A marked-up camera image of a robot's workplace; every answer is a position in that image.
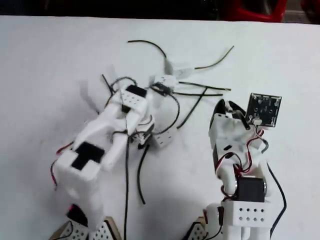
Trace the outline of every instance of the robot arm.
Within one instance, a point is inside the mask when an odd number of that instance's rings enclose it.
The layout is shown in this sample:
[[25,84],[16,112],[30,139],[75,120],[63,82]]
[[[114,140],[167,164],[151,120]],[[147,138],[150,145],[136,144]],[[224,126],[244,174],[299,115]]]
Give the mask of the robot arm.
[[[209,137],[214,169],[222,180],[225,198],[218,212],[223,215],[223,222],[215,219],[217,204],[207,207],[207,215],[211,216],[208,229],[217,232],[222,224],[223,240],[270,240],[273,209],[268,198],[273,193],[273,179],[260,151],[264,129],[261,126],[248,129],[243,112],[235,103],[221,100],[211,119]],[[260,115],[255,115],[256,121],[252,119],[252,122],[264,124],[264,115],[260,109],[257,112]]]

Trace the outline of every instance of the circuit board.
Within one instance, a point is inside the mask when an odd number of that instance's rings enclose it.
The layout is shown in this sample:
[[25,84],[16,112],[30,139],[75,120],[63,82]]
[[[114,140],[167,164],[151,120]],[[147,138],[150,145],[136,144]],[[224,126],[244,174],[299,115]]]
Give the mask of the circuit board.
[[251,93],[245,119],[250,125],[275,127],[281,96]]

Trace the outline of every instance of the white table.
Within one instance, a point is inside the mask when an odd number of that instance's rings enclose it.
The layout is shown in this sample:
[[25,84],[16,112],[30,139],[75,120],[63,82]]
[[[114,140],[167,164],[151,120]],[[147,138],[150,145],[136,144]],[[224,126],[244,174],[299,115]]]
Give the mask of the white table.
[[[318,26],[0,16],[1,239],[45,240],[66,220],[56,211],[49,168],[55,151],[96,116],[80,95],[81,84],[89,81],[101,97],[100,74],[110,63],[119,76],[141,85],[164,71],[162,55],[152,46],[126,43],[134,39],[154,41],[168,54],[200,66],[235,45],[220,65],[192,81],[232,88],[226,98],[244,108],[251,92],[283,96],[268,157],[288,209],[273,239],[319,239]],[[196,99],[179,100],[183,117]],[[217,101],[202,100],[172,145],[147,154],[141,171],[145,206],[136,185],[142,152],[132,149],[128,240],[178,240],[203,208],[222,199],[208,138]],[[124,173],[121,159],[105,182],[106,215],[121,234]],[[280,194],[275,200],[280,211]]]

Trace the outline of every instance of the wire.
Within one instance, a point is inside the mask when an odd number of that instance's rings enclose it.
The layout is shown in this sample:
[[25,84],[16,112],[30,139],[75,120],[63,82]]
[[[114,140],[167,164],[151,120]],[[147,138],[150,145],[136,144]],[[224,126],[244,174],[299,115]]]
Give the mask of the wire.
[[173,94],[178,94],[182,96],[203,96],[203,97],[219,97],[223,96],[223,94],[194,94],[194,93],[184,93],[184,92],[176,92],[174,91]]
[[195,67],[194,69],[195,69],[195,70],[198,70],[198,69],[208,69],[208,68],[212,68],[213,66],[221,63],[222,60],[226,58],[226,56],[231,52],[231,50],[232,50],[234,47],[235,47],[235,46],[232,46],[232,47],[229,49],[229,51],[227,51],[226,54],[225,54],[220,60],[218,60],[217,62],[215,62],[215,63],[213,63],[213,64],[211,64],[211,65],[208,65],[208,66],[198,66],[198,67]]
[[123,240],[127,240],[127,218],[128,218],[128,201],[129,201],[129,144],[130,137],[126,141],[125,149],[125,209],[124,209],[124,224],[123,224]]
[[239,155],[238,154],[236,154],[235,152],[233,152],[233,151],[229,151],[229,152],[227,152],[226,154],[224,154],[222,157],[220,157],[220,159],[218,160],[218,162],[216,163],[216,168],[215,168],[215,172],[217,172],[218,171],[218,169],[219,169],[219,167],[221,166],[221,163],[222,163],[222,161],[225,159],[225,157],[226,156],[228,156],[228,155],[231,155],[230,157],[232,157],[232,156],[236,156],[237,157],[237,159],[239,160],[239,163],[240,163],[240,172],[243,172],[243,170],[242,170],[242,161],[241,161],[241,158],[239,157]]
[[74,225],[73,225],[72,221],[70,221],[70,220],[68,221],[68,223],[70,223],[70,226],[71,226],[71,231],[70,231],[70,233],[68,235],[59,236],[59,237],[56,237],[56,238],[50,238],[50,240],[60,240],[60,239],[69,238],[72,235],[72,233],[74,232]]
[[140,163],[139,163],[139,167],[138,167],[138,172],[137,172],[137,178],[136,178],[136,182],[137,182],[137,185],[138,185],[138,191],[139,191],[139,195],[140,195],[140,198],[141,198],[141,201],[143,203],[143,205],[146,204],[146,201],[145,201],[145,198],[144,198],[144,195],[142,194],[142,190],[141,190],[141,184],[140,184],[140,172],[141,172],[141,167],[142,167],[142,164],[144,162],[144,159],[146,157],[146,154],[149,150],[149,147],[150,145],[148,144],[147,146],[145,146],[145,149],[144,149],[144,152],[142,154],[142,157],[140,159]]
[[214,239],[216,236],[219,235],[219,233],[221,232],[221,229],[222,229],[222,225],[220,225],[219,231],[215,235],[208,237],[208,238],[204,238],[204,240]]
[[161,49],[161,47],[159,47],[157,44],[151,42],[151,41],[146,41],[146,40],[130,40],[127,42],[128,44],[129,43],[147,43],[147,44],[151,44],[153,46],[155,46],[157,49],[159,49],[161,51],[161,53],[163,54],[164,58],[166,59],[167,58],[167,55],[166,53]]
[[214,86],[208,86],[208,85],[203,85],[203,84],[199,84],[199,83],[195,83],[195,82],[188,82],[188,81],[179,81],[179,84],[192,85],[192,86],[196,86],[196,87],[213,89],[213,90],[231,91],[230,88],[214,87]]
[[150,115],[150,120],[148,121],[148,122],[146,122],[146,123],[142,123],[142,124],[138,124],[138,126],[145,126],[145,125],[148,125],[148,124],[150,124],[151,122],[152,122],[152,115]]
[[275,184],[277,185],[280,193],[281,193],[281,196],[282,196],[282,200],[283,200],[283,208],[281,210],[281,212],[279,213],[278,217],[275,219],[272,227],[271,227],[271,230],[270,230],[270,238],[272,237],[272,234],[274,233],[275,231],[275,228],[276,226],[278,225],[280,219],[282,218],[282,216],[284,215],[286,209],[287,209],[287,200],[286,200],[286,196],[285,196],[285,193],[280,185],[280,183],[278,182],[275,174],[273,173],[273,171],[271,170],[271,167],[269,166],[269,164],[267,163],[267,166],[268,166],[268,169],[269,169],[269,172],[271,174],[271,176],[273,177],[274,181],[275,181]]
[[55,154],[56,155],[60,155],[65,149],[67,149],[68,147],[70,147],[72,144],[74,144],[74,141],[68,143],[67,145],[63,146],[63,147],[60,147],[56,152]]
[[176,104],[177,104],[177,106],[178,106],[178,111],[177,111],[177,113],[176,113],[176,117],[175,117],[173,123],[171,123],[168,127],[166,127],[166,128],[165,128],[164,130],[162,130],[162,131],[153,132],[153,133],[152,133],[153,135],[160,135],[160,134],[165,133],[166,131],[168,131],[168,130],[177,122],[177,120],[178,120],[178,118],[179,118],[179,115],[180,115],[180,103],[179,103],[178,99],[177,99],[175,96],[173,96],[172,94],[169,94],[168,96],[172,97],[173,100],[175,100],[175,102],[176,102]]
[[190,112],[188,113],[188,115],[185,117],[185,119],[180,123],[179,126],[176,127],[176,129],[180,129],[189,119],[189,117],[191,116],[191,114],[193,113],[193,111],[195,110],[195,108],[197,107],[197,105],[199,104],[200,100],[202,99],[202,97],[204,96],[205,92],[207,91],[207,88],[205,88],[202,92],[202,94],[200,95],[200,97],[198,98],[198,100],[195,102],[195,104],[193,105],[193,107],[191,108]]
[[52,181],[53,181],[53,183],[54,183],[54,190],[55,190],[55,191],[56,191],[57,188],[58,188],[57,179],[56,179],[56,177],[55,177],[55,175],[54,175],[54,165],[55,165],[55,163],[56,163],[57,160],[58,160],[58,159],[54,160],[53,163],[51,164],[51,167],[50,167],[50,173],[51,173]]
[[258,125],[255,125],[253,127],[253,131],[254,131],[254,135],[257,136],[259,139],[261,139],[261,141],[264,143],[265,145],[265,148],[261,151],[261,153],[263,154],[265,151],[268,150],[269,148],[269,143],[267,140],[265,140],[264,138],[262,138],[258,133],[257,133],[257,130],[258,130]]
[[112,86],[108,83],[105,75],[102,74],[102,78],[106,84],[106,86],[108,87],[109,91],[110,91],[110,95],[112,96],[115,93],[115,90],[112,88]]
[[114,90],[114,85],[115,85],[116,83],[119,83],[119,82],[122,81],[122,80],[130,80],[130,81],[133,82],[134,85],[136,85],[136,86],[138,85],[137,81],[134,80],[132,77],[122,76],[122,77],[117,78],[117,79],[111,84],[112,90],[113,90],[114,92],[115,92],[115,90]]

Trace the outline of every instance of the hole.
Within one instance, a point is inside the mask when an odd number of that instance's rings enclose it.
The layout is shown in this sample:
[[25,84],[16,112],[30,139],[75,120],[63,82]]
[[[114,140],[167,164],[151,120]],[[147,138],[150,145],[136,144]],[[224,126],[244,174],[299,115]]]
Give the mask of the hole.
[[234,154],[232,152],[229,152],[224,158],[229,159],[233,156]]
[[231,145],[226,146],[223,150],[228,151],[230,148],[232,148]]

